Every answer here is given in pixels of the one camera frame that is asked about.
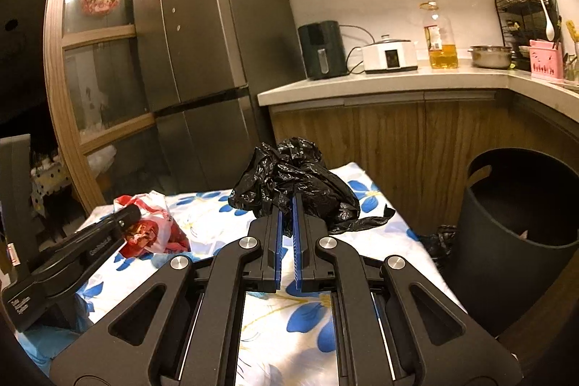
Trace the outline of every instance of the silver bolt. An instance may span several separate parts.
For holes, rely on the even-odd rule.
[[[189,265],[189,258],[184,255],[179,255],[171,259],[171,267],[175,270],[180,270]]]
[[[244,249],[253,249],[257,246],[257,239],[251,236],[245,236],[239,239],[239,246]]]
[[[320,246],[324,249],[334,249],[337,245],[338,242],[333,237],[322,237],[322,239],[320,239]]]
[[[401,268],[404,268],[406,262],[404,262],[404,259],[401,258],[400,256],[394,255],[388,259],[388,265],[390,266],[390,268],[400,270]]]

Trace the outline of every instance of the trash can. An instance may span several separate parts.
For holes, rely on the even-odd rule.
[[[444,277],[470,316],[497,336],[557,279],[577,249],[579,176],[527,149],[477,156]]]

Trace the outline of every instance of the plastic bottle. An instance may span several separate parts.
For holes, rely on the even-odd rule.
[[[428,57],[433,69],[456,69],[458,54],[450,19],[441,13],[435,1],[424,2],[423,25]]]

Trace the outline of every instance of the pink basket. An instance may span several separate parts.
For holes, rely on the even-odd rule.
[[[564,70],[561,43],[557,44],[556,49],[552,47],[552,41],[531,40],[531,76],[562,84]]]

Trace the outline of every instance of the gray refrigerator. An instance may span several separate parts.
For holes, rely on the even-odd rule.
[[[305,79],[289,0],[134,0],[138,54],[180,192],[235,185],[274,144],[257,94]]]

